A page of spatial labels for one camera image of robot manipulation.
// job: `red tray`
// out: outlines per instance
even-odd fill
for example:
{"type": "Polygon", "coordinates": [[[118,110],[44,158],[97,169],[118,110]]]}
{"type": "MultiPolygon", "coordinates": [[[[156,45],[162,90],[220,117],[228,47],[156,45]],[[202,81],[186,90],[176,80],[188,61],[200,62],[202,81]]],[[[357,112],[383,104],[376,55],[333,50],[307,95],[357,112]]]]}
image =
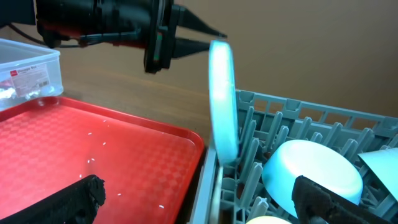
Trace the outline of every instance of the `red tray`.
{"type": "Polygon", "coordinates": [[[69,98],[0,112],[0,219],[90,174],[95,223],[174,223],[203,152],[199,135],[69,98]]]}

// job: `gray dish rack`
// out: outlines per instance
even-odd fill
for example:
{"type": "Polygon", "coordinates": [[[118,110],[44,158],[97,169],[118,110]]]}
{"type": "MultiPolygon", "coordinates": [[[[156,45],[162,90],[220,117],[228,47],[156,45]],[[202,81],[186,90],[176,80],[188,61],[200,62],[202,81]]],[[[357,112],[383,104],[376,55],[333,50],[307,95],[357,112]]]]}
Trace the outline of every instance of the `gray dish rack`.
{"type": "MultiPolygon", "coordinates": [[[[364,180],[359,206],[398,223],[396,199],[358,159],[362,152],[398,147],[398,118],[242,90],[236,91],[236,100],[239,150],[241,155],[255,155],[249,161],[251,170],[255,168],[252,164],[264,165],[269,154],[285,141],[307,139],[319,142],[345,156],[359,170],[364,180]]],[[[219,167],[210,140],[189,224],[243,224],[264,209],[267,209],[266,215],[298,223],[267,194],[261,178],[258,179],[258,172],[252,172],[253,175],[257,173],[255,177],[247,177],[246,161],[239,157],[235,162],[219,167]],[[260,199],[262,207],[253,208],[260,199]]]]}

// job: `transparent plastic box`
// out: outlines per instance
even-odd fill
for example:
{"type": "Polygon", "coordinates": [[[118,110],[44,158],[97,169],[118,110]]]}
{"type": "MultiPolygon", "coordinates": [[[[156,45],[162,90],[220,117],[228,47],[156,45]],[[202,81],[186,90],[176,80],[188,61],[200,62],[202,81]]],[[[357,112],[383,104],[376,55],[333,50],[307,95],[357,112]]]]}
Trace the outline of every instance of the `transparent plastic box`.
{"type": "Polygon", "coordinates": [[[57,50],[0,39],[0,111],[63,92],[57,50]]]}
{"type": "MultiPolygon", "coordinates": [[[[398,118],[243,90],[236,91],[236,102],[239,149],[246,153],[255,151],[253,162],[264,165],[270,153],[292,139],[324,144],[347,158],[361,174],[364,189],[359,206],[398,223],[397,199],[358,157],[362,152],[398,147],[398,118]]],[[[240,179],[243,166],[240,155],[235,162],[219,167],[210,139],[189,223],[246,223],[253,216],[252,206],[257,197],[267,199],[266,215],[298,223],[273,201],[261,178],[251,183],[240,179]],[[255,186],[255,190],[245,195],[242,191],[247,185],[255,186]],[[250,204],[242,206],[242,200],[250,204]]]]}

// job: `white label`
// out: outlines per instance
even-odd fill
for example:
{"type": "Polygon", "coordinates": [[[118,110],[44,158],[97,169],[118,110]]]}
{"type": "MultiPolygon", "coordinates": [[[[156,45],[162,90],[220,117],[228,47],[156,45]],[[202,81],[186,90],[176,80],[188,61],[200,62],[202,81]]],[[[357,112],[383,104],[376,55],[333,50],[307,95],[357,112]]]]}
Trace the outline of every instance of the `white label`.
{"type": "Polygon", "coordinates": [[[10,71],[18,97],[25,96],[50,84],[46,64],[32,65],[10,71]]]}

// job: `white plate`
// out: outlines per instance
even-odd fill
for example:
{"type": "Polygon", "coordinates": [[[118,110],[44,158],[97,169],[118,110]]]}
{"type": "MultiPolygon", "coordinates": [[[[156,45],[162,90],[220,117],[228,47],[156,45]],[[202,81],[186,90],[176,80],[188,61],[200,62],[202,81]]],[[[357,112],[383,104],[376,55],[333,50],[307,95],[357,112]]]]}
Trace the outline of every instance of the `white plate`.
{"type": "Polygon", "coordinates": [[[210,45],[209,92],[213,140],[223,165],[238,156],[238,112],[232,50],[220,40],[210,45]]]}

